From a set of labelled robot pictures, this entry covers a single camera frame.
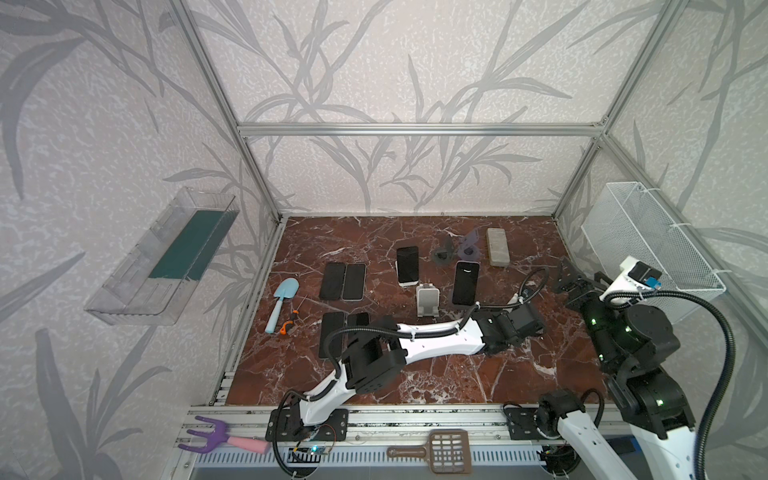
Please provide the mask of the dark grey round phone stand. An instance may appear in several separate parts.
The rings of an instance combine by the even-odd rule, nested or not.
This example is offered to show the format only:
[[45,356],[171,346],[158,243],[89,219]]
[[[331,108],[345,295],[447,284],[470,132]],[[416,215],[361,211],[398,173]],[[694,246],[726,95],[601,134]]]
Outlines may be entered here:
[[472,230],[467,235],[460,239],[459,246],[457,248],[457,256],[462,261],[476,262],[480,258],[479,248],[477,246],[479,242],[479,234],[477,230]]

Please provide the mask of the grey angled phone stand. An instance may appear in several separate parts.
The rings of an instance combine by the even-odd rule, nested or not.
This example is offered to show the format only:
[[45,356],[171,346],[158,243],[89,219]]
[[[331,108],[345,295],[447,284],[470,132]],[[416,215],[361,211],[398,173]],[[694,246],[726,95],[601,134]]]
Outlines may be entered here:
[[431,252],[431,260],[437,266],[450,265],[456,256],[456,244],[454,237],[447,235],[441,243]]

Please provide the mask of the white framed phone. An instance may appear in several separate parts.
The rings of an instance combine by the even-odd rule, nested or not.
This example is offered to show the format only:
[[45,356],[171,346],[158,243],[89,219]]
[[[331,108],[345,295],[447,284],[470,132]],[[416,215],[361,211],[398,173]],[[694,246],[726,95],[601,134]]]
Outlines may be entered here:
[[366,265],[363,263],[346,266],[341,298],[344,301],[361,301],[365,291]]

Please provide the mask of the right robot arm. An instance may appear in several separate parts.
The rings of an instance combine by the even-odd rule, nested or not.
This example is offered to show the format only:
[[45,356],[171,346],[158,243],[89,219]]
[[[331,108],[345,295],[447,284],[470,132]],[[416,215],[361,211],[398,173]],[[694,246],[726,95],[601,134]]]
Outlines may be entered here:
[[[730,323],[712,303],[689,293],[665,290],[660,270],[628,256],[620,273],[587,276],[569,259],[560,261],[557,292],[568,309],[579,313],[597,353],[608,394],[629,425],[655,479],[704,479],[706,443],[724,399],[736,361]],[[663,362],[680,347],[665,312],[651,305],[657,298],[693,303],[719,325],[725,344],[717,384],[701,419]]]

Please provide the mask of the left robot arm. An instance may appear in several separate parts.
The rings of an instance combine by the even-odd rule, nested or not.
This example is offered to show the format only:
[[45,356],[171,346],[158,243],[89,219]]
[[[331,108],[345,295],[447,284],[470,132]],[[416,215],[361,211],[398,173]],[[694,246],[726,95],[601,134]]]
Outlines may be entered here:
[[541,314],[525,301],[485,307],[476,303],[458,320],[430,325],[397,323],[386,316],[369,325],[339,328],[320,344],[332,372],[309,391],[286,392],[274,411],[274,426],[283,431],[271,437],[305,437],[349,399],[386,387],[411,364],[450,355],[492,356],[521,346],[544,329]]

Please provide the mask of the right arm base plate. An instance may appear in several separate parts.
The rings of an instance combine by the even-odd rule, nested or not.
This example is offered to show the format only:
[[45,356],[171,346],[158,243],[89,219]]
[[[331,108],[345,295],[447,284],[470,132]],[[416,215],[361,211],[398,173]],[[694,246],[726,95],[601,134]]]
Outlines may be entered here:
[[536,425],[536,408],[522,407],[517,404],[504,404],[502,413],[506,419],[511,440],[540,440]]

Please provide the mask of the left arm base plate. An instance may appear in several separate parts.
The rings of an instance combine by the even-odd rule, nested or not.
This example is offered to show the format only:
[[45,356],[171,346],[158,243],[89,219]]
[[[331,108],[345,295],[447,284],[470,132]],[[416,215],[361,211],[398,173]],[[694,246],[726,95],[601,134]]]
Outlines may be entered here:
[[267,423],[265,440],[268,442],[299,442],[304,440],[344,441],[347,436],[349,411],[334,410],[329,418],[318,425],[306,425],[297,406],[280,411],[273,410]]

